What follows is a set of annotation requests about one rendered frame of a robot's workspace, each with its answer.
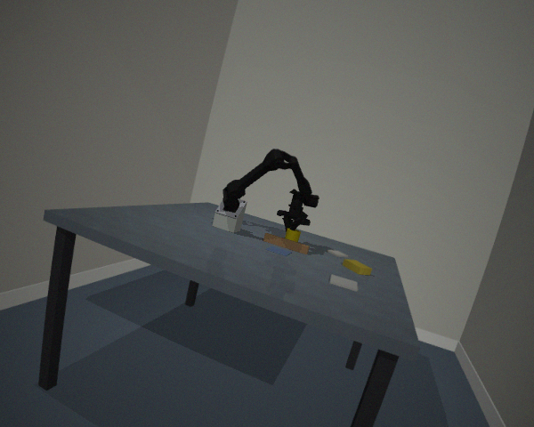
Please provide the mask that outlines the olive yellow cup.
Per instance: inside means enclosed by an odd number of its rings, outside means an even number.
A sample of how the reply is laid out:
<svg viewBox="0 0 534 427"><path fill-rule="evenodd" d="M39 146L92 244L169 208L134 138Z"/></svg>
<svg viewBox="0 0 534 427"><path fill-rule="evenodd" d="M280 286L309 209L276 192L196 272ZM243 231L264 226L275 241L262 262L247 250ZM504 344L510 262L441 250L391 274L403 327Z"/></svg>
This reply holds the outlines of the olive yellow cup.
<svg viewBox="0 0 534 427"><path fill-rule="evenodd" d="M299 231L299 230L293 231L290 228L287 228L287 233L286 233L285 238L289 239L289 240L292 240L292 241L295 241L295 242L298 242L298 240L300 238L300 234L301 234L301 231Z"/></svg>

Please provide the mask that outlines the olive yellow rectangular block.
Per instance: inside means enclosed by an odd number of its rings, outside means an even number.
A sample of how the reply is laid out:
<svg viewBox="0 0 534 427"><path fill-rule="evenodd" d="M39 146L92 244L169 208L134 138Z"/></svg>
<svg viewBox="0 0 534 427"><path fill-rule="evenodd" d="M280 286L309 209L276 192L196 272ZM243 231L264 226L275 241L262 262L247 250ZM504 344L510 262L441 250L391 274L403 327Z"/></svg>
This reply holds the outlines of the olive yellow rectangular block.
<svg viewBox="0 0 534 427"><path fill-rule="evenodd" d="M352 260L352 259L348 259L348 260L344 259L344 262L343 262L342 265L345 266L346 268L358 273L358 274L361 274L361 275L369 275L370 276L370 273L372 271L372 269L370 267L366 266L365 264L363 264L361 262L358 262L358 261Z"/></svg>

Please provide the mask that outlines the brown wooden beam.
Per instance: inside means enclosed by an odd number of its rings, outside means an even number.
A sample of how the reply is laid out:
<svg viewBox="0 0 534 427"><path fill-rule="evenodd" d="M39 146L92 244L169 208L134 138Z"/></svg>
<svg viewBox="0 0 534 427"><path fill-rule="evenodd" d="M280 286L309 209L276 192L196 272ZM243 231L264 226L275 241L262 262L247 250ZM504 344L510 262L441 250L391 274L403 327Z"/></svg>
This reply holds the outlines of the brown wooden beam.
<svg viewBox="0 0 534 427"><path fill-rule="evenodd" d="M307 246L307 245L304 245L304 244L301 244L301 243L298 243L298 242L295 242L295 241L292 241L286 238L281 238L281 237L278 237L278 236L275 236L269 233L265 233L263 241L274 244L276 246L281 246L281 247L296 251L301 254L308 254L309 248L310 248L310 246Z"/></svg>

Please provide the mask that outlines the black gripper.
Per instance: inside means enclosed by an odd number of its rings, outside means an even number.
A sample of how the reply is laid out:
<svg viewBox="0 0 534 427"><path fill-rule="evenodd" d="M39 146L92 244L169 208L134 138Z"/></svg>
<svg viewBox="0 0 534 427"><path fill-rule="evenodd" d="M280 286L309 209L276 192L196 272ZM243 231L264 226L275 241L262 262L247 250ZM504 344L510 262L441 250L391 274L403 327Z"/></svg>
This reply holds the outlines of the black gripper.
<svg viewBox="0 0 534 427"><path fill-rule="evenodd" d="M310 226L310 223L311 223L310 220L299 217L300 213L301 213L301 210L303 210L302 205L297 205L297 204L291 203L291 205L288 205L288 206L290 206L289 212L283 211L283 210L278 210L278 212L277 212L278 216L284 215L284 218L282 218L282 219L283 219L284 224L285 224L286 233L287 233L287 228L290 228L291 230L295 231L295 229L299 225ZM291 219L293 219L293 220L291 220Z"/></svg>

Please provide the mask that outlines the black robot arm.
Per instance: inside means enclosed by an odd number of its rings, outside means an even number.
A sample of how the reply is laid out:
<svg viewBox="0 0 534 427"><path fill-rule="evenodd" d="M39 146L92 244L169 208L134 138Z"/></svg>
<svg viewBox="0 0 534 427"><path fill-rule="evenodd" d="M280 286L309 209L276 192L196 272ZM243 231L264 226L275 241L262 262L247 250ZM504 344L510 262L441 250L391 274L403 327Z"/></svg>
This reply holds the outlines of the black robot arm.
<svg viewBox="0 0 534 427"><path fill-rule="evenodd" d="M284 162L284 160L289 163ZM318 195L312 194L310 183L304 178L297 158L289 155L283 150L272 149L260 165L255 167L241 179L229 182L222 190L223 210L236 213L240 204L238 199L246 195L245 189L269 171L275 171L279 168L284 170L289 168L292 169L297 180L300 192L296 191L296 189L290 191L290 193L294 194L291 203L317 207L320 198Z"/></svg>

